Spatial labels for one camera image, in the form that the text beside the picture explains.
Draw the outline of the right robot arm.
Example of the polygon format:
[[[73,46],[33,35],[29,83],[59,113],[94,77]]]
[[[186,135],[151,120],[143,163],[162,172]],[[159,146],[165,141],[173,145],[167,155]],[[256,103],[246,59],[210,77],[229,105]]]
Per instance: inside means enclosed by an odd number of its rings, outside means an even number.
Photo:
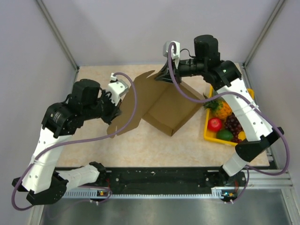
[[[194,56],[187,60],[180,58],[180,43],[169,41],[164,44],[163,55],[166,64],[155,78],[157,81],[173,83],[185,98],[179,84],[183,77],[201,75],[209,83],[216,95],[206,100],[189,97],[195,103],[208,103],[222,97],[230,106],[241,124],[246,139],[235,147],[235,153],[220,167],[217,178],[223,185],[231,185],[236,175],[259,154],[269,148],[279,138],[284,138],[282,128],[276,127],[259,110],[251,98],[240,71],[229,60],[222,60],[218,40],[212,35],[194,38]]]

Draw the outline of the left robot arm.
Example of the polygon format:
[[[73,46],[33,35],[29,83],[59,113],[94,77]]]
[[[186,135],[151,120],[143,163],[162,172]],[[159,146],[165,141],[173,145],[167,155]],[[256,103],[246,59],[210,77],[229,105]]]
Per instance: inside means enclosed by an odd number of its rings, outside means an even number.
[[[26,199],[32,206],[54,204],[71,189],[91,183],[101,186],[106,182],[101,163],[91,162],[64,172],[57,172],[55,167],[63,144],[70,141],[85,121],[101,119],[110,124],[120,115],[121,96],[127,91],[128,85],[116,78],[110,80],[106,89],[94,80],[81,79],[73,84],[65,101],[47,108],[26,174],[12,182],[17,191],[27,192]]]

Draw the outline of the brown cardboard box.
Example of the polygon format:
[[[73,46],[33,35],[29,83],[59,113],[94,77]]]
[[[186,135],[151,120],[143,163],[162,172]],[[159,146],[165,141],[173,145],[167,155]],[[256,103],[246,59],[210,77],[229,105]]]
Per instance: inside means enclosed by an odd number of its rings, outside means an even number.
[[[134,87],[124,96],[121,115],[112,120],[107,129],[111,135],[123,128],[124,134],[146,121],[167,136],[173,136],[202,107],[191,99],[203,99],[202,94],[185,82],[180,89],[187,95],[182,96],[172,83],[156,81],[155,71],[147,71],[134,79]]]

